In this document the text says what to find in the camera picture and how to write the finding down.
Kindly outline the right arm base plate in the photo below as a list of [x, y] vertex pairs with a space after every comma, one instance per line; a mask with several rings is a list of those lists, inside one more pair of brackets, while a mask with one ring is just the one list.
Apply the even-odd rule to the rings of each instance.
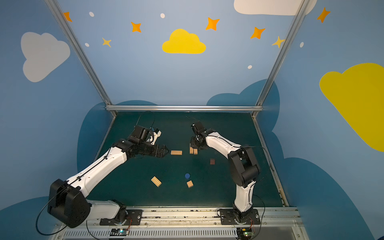
[[261, 215], [258, 210], [249, 209], [247, 212], [239, 212], [234, 209], [219, 209], [218, 214], [222, 225], [260, 225]]

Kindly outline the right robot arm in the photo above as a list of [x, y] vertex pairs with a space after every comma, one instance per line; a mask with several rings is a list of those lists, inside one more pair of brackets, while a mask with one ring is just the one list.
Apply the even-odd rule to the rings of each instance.
[[191, 128], [195, 134], [191, 138], [193, 149], [212, 148], [228, 159], [231, 177], [237, 185], [234, 218], [239, 224], [245, 223], [253, 209], [252, 194], [261, 173], [254, 151], [249, 146], [231, 142], [214, 129], [206, 129], [200, 121], [193, 123]]

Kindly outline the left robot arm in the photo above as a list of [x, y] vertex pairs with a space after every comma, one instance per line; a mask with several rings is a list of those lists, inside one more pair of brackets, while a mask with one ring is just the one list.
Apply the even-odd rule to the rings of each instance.
[[165, 145], [119, 140], [78, 174], [65, 181], [58, 179], [53, 182], [47, 211], [69, 228], [97, 219], [114, 220], [118, 225], [123, 225], [127, 220], [125, 205], [117, 201], [91, 201], [87, 200], [87, 196], [113, 170], [136, 155], [163, 158], [168, 153]]

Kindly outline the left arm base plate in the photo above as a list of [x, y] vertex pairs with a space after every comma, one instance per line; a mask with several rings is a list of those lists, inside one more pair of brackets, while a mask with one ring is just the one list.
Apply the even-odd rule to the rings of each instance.
[[120, 209], [112, 219], [101, 219], [100, 226], [138, 226], [142, 219], [142, 210]]

